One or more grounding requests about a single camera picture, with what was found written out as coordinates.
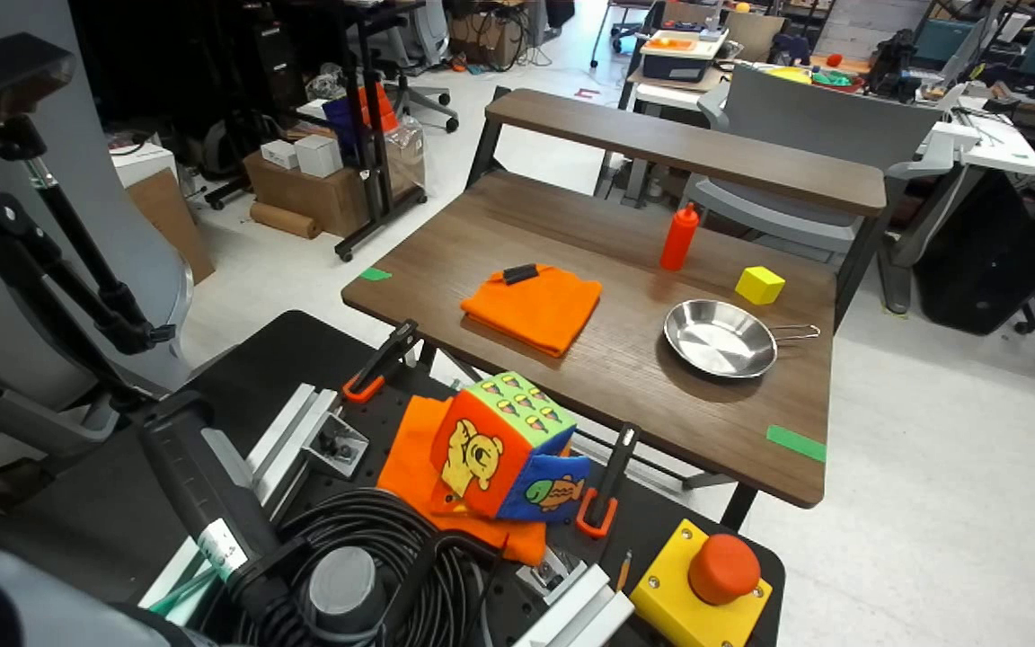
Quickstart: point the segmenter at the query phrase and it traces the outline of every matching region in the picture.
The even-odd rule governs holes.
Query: tabletop
[[[358,280],[343,300],[481,367],[506,367],[564,407],[644,439],[697,467],[727,471],[798,509],[824,500],[824,465],[765,444],[771,425],[828,444],[836,278],[785,251],[700,232],[681,272],[658,270],[667,225],[511,173],[481,175],[445,213],[389,251],[389,280]],[[550,264],[606,284],[600,305],[564,360],[547,360],[461,317],[495,270]],[[663,317],[685,300],[734,300],[746,265],[786,278],[765,324],[815,324],[821,341],[786,347],[750,384],[707,382],[663,341]]]

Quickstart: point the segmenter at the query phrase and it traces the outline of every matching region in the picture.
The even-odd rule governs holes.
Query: cable
[[[380,489],[335,495],[292,517],[281,538],[286,547],[268,576],[286,576],[292,592],[264,619],[241,614],[229,632],[238,643],[325,643],[301,624],[301,591],[316,561],[343,547],[368,549],[380,566],[385,584],[393,584],[393,606],[380,610],[376,642],[364,632],[352,643],[463,647],[481,632],[481,580],[474,566],[481,549],[463,536],[435,532],[411,505]]]

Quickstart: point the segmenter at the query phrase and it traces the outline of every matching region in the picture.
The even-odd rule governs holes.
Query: cardboard box
[[[196,213],[169,168],[138,181],[132,187],[126,187],[126,195],[169,241],[169,249],[189,264],[196,284],[215,272],[215,264],[208,259],[204,241],[198,233]]]
[[[511,18],[488,10],[450,22],[450,50],[467,66],[511,69],[525,50],[530,8],[525,0],[505,0]]]
[[[335,175],[301,175],[270,166],[264,154],[246,157],[256,202],[314,221],[314,233],[352,233],[368,225],[368,195],[358,168]]]

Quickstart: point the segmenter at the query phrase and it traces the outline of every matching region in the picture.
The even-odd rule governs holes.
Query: red knob
[[[691,591],[706,606],[730,606],[761,584],[761,566],[737,536],[707,536],[691,566]]]

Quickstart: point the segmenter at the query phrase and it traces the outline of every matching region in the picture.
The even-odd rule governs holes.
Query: green tape
[[[379,270],[379,265],[372,265],[368,272],[361,272],[361,280],[372,280],[372,284],[380,284],[380,280],[389,280],[393,272],[389,270]]]
[[[780,429],[780,425],[765,429],[765,444],[772,444],[780,450],[790,450],[790,453],[803,453],[803,457],[815,459],[815,465],[828,459],[828,444],[806,439],[806,435],[798,435],[790,429]]]

